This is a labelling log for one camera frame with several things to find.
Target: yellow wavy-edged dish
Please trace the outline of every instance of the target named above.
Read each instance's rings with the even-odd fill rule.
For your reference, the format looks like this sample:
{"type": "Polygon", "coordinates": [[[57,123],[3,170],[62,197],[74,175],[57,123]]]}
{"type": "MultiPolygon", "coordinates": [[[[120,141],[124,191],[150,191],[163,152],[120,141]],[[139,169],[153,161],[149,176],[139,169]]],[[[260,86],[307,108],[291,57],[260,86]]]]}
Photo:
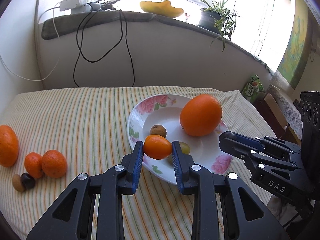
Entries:
{"type": "Polygon", "coordinates": [[[179,17],[184,13],[183,9],[171,6],[171,2],[168,0],[163,2],[141,1],[140,7],[144,12],[159,14],[170,18],[179,17]]]}

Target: window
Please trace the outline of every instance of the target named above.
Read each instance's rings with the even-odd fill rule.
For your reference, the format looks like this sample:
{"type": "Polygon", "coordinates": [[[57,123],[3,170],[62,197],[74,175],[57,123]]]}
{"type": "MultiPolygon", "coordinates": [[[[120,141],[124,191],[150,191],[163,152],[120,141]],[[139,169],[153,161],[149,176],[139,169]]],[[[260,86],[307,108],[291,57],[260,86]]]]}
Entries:
{"type": "MultiPolygon", "coordinates": [[[[142,12],[139,6],[140,1],[142,0],[121,0],[115,4],[115,7],[142,12]]],[[[205,6],[204,3],[198,0],[169,1],[172,6],[185,10],[177,20],[194,25],[199,23],[200,9],[205,6]]],[[[294,4],[294,0],[229,0],[226,7],[235,9],[240,16],[237,18],[236,31],[231,37],[232,42],[260,57],[271,70],[276,71],[290,37],[294,4]],[[288,25],[285,30],[282,28],[283,19],[286,19],[285,22],[288,25]]]]}

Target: small orange fruit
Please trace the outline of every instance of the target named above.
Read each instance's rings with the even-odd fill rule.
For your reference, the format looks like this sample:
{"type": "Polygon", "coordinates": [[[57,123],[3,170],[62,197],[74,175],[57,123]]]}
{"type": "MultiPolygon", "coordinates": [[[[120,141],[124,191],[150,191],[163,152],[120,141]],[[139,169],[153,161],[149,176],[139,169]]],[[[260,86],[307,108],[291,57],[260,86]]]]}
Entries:
{"type": "Polygon", "coordinates": [[[144,141],[143,151],[150,158],[161,160],[171,154],[172,146],[166,138],[152,134],[144,141]]]}
{"type": "Polygon", "coordinates": [[[0,165],[11,167],[18,159],[19,142],[10,126],[0,126],[0,165]]]}
{"type": "Polygon", "coordinates": [[[42,156],[42,170],[52,178],[60,178],[67,172],[68,164],[62,153],[49,150],[42,156]]]}
{"type": "Polygon", "coordinates": [[[24,167],[27,173],[30,174],[34,179],[42,177],[42,156],[38,153],[29,153],[24,159],[24,167]]]}
{"type": "Polygon", "coordinates": [[[203,94],[186,103],[180,113],[180,124],[186,134],[204,136],[217,128],[221,117],[219,101],[211,95],[203,94]]]}

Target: gray sill cloth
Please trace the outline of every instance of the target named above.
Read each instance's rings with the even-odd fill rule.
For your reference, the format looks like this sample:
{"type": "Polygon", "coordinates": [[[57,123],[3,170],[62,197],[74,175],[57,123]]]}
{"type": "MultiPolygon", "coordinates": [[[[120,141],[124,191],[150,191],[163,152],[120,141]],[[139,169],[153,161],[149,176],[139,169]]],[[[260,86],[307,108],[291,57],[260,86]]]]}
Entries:
{"type": "MultiPolygon", "coordinates": [[[[80,22],[84,19],[84,17],[89,14],[89,12],[85,13],[78,13],[78,14],[71,14],[71,15],[63,15],[59,17],[54,18],[54,23],[57,27],[57,31],[60,36],[76,32],[78,29],[78,26],[80,22]]],[[[161,22],[163,24],[176,26],[184,29],[188,29],[191,31],[195,31],[207,36],[210,36],[212,38],[218,37],[218,34],[208,31],[204,28],[201,28],[199,26],[189,24],[186,22],[182,22],[179,20],[175,20],[169,17],[153,14],[153,13],[139,13],[139,12],[127,12],[123,11],[124,17],[127,20],[127,22],[150,22],[152,20],[156,20],[158,22],[161,22]]],[[[86,28],[90,28],[96,25],[110,23],[114,21],[120,20],[120,12],[119,11],[98,11],[95,16],[89,21],[89,23],[86,25],[86,28]]],[[[48,19],[44,22],[41,37],[44,40],[51,40],[54,38],[57,38],[57,33],[54,29],[52,19],[48,19]]],[[[239,49],[244,54],[251,56],[254,58],[254,60],[260,62],[262,65],[264,65],[268,70],[267,64],[264,63],[261,59],[256,57],[255,55],[251,54],[250,52],[247,52],[245,49],[242,49],[240,46],[230,42],[226,41],[226,43],[230,44],[231,46],[239,49]]]]}

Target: green snack package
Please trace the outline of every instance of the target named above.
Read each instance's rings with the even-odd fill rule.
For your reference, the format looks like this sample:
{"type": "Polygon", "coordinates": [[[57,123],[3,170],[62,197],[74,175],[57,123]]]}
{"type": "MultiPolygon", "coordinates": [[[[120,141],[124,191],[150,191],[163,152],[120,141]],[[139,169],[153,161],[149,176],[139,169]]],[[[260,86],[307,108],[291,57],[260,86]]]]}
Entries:
{"type": "Polygon", "coordinates": [[[257,75],[251,76],[249,82],[245,85],[241,94],[251,104],[257,99],[259,92],[263,92],[263,86],[257,75]]]}

